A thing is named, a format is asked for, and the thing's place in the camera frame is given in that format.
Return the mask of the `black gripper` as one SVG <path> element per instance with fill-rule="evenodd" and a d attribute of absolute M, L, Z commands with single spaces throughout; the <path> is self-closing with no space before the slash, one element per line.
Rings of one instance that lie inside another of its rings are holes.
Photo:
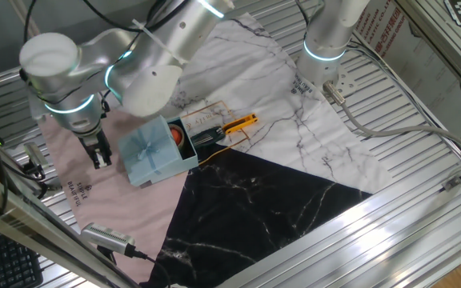
<path fill-rule="evenodd" d="M 78 140 L 92 160 L 95 169 L 112 164 L 110 143 L 101 127 L 94 132 L 79 136 Z"/>

